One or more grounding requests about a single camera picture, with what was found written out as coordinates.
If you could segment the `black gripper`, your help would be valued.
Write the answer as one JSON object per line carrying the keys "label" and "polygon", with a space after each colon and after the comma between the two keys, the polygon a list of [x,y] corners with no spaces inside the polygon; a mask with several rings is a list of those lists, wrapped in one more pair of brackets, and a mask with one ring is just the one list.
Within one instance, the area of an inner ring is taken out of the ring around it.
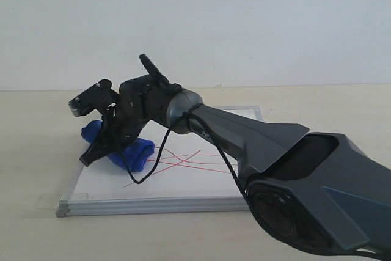
{"label": "black gripper", "polygon": [[102,124],[97,137],[79,157],[80,162],[89,167],[93,162],[115,152],[121,152],[140,135],[147,119],[128,113],[121,104],[100,109]]}

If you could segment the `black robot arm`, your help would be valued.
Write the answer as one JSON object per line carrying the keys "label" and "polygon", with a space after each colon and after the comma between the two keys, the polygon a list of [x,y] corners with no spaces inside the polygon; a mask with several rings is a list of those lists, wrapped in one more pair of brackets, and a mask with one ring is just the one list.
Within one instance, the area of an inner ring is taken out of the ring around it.
{"label": "black robot arm", "polygon": [[69,103],[76,116],[96,110],[103,123],[81,156],[88,166],[134,142],[154,121],[212,143],[250,212],[273,238],[321,256],[390,259],[390,170],[346,135],[312,133],[295,123],[266,123],[204,104],[193,91],[151,75],[118,91],[101,80]]}

